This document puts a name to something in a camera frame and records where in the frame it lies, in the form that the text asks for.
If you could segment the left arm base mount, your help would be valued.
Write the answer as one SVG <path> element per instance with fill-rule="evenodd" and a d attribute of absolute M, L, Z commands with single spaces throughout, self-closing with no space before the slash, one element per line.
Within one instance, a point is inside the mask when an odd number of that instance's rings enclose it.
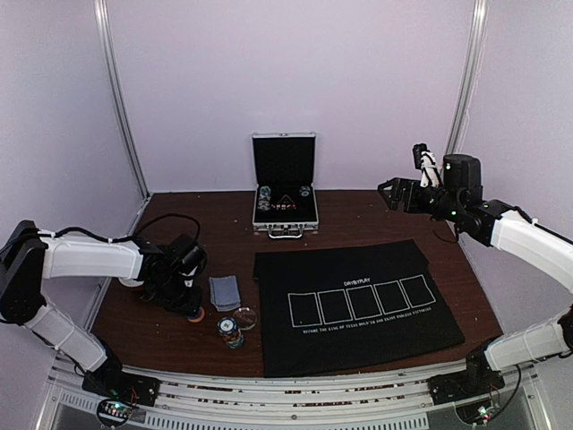
<path fill-rule="evenodd" d="M 157 378 L 125 372 L 112 382 L 98 380 L 94 374 L 86 373 L 81 384 L 84 391 L 102 397 L 95 415 L 102 425 L 108 427 L 126 424 L 136 412 L 141 412 L 141 406 L 154 406 L 159 386 Z"/>

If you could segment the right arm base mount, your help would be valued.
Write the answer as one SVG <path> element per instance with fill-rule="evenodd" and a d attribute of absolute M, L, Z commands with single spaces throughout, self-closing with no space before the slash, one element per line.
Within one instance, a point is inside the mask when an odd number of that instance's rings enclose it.
<path fill-rule="evenodd" d="M 503 377 L 493 373 L 478 379 L 468 371 L 439 374 L 428 380 L 434 405 L 453 403 L 457 417 L 466 425 L 486 426 L 501 410 Z"/>

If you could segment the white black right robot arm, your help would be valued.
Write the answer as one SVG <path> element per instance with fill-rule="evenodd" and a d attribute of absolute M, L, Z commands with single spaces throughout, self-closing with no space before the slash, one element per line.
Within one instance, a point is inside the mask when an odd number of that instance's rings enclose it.
<path fill-rule="evenodd" d="M 423 213 L 453 223 L 458 233 L 476 242 L 512 254 L 572 289 L 572 242 L 540 225 L 524 210 L 500 200 L 483 198 L 481 162 L 466 154 L 448 154 L 439 167 L 424 145 L 414 147 L 418 180 L 394 177 L 378 185 L 388 208 Z M 476 358 L 468 359 L 459 376 L 459 388 L 479 394 L 493 380 L 493 372 L 572 353 L 572 311 L 488 343 Z"/>

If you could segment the orange big blind button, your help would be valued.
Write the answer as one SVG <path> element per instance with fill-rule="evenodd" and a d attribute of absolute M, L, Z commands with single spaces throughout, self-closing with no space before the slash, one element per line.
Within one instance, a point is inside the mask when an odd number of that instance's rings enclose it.
<path fill-rule="evenodd" d="M 205 317 L 205 310 L 202 306 L 197 309 L 197 312 L 194 315 L 190 315 L 187 317 L 187 320 L 191 323 L 199 323 Z"/>

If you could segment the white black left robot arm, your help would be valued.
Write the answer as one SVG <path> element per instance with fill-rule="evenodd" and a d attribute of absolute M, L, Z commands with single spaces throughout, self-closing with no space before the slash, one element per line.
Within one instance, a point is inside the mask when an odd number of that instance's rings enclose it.
<path fill-rule="evenodd" d="M 43 280 L 115 278 L 141 288 L 143 300 L 196 323 L 204 309 L 194 281 L 206 262 L 197 236 L 155 245 L 140 235 L 103 237 L 80 227 L 48 231 L 23 220 L 1 249 L 1 321 L 31 330 L 67 355 L 96 391 L 119 398 L 130 387 L 121 361 L 42 294 Z"/>

